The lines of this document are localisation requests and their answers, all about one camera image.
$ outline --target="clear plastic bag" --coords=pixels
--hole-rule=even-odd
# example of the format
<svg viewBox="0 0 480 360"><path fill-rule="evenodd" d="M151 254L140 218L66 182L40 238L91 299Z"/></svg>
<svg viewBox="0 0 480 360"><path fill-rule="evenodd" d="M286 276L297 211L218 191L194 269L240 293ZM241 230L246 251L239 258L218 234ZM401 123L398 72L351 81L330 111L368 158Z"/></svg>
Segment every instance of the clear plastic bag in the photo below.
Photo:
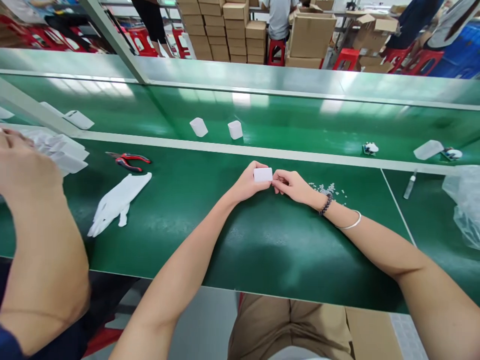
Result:
<svg viewBox="0 0 480 360"><path fill-rule="evenodd" d="M457 166L445 176L442 189L456 202L453 220L465 243L480 250L480 166Z"/></svg>

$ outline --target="floor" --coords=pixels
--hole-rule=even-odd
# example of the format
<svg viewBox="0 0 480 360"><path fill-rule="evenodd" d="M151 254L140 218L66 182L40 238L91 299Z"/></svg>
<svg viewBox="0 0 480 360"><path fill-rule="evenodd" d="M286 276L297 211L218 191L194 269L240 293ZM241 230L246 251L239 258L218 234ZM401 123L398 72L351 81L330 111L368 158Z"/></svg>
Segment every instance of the floor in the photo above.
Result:
<svg viewBox="0 0 480 360"><path fill-rule="evenodd" d="M137 305L140 294L145 292L149 283L148 280L139 281L125 295L121 304ZM237 306L238 293L235 291L202 286L180 317L168 359L225 360L230 333L237 317ZM122 329L129 318L128 315L120 315L108 327ZM412 318L394 313L390 314L390 318L404 360L428 360ZM114 346L108 346L85 359L107 360Z"/></svg>

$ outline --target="silver bangle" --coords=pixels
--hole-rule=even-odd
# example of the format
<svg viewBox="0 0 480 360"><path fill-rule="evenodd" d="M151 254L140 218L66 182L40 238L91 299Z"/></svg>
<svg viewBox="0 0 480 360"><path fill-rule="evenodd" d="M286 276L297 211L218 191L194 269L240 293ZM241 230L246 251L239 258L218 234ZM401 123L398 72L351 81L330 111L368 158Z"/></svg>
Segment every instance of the silver bangle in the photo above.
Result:
<svg viewBox="0 0 480 360"><path fill-rule="evenodd" d="M358 224L360 224L360 220L362 220L362 214L360 213L360 211L357 211L357 210L353 210L353 211L358 214L358 220L355 221L355 223L354 223L353 225L350 225L350 226L346 226L346 227L336 226L337 229L340 229L340 230L348 230L348 229L354 228L354 227L356 227Z"/></svg>

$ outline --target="tan shorts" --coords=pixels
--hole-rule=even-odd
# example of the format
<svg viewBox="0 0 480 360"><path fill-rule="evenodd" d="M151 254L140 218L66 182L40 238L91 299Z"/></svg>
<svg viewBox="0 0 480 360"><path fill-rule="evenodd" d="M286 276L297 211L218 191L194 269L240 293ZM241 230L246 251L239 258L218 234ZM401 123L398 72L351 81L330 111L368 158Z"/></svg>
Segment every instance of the tan shorts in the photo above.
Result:
<svg viewBox="0 0 480 360"><path fill-rule="evenodd" d="M297 346L332 360L353 360L343 306L245 294L228 344L229 360L268 360Z"/></svg>

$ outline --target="pliers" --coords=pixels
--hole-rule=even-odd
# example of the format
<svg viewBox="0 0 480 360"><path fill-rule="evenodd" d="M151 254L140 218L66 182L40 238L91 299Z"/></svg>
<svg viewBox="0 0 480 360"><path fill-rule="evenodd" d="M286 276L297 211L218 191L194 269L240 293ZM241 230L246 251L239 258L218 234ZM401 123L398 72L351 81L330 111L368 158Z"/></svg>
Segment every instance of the pliers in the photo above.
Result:
<svg viewBox="0 0 480 360"><path fill-rule="evenodd" d="M133 173L141 173L143 172L143 170L140 167L131 166L127 160L142 160L147 164L151 163L150 160L148 160L145 156L141 156L141 155L133 155L130 153L119 154L116 152L109 152L109 151L106 151L105 154L110 155L112 158L115 158L115 162L118 165L120 165L121 167Z"/></svg>

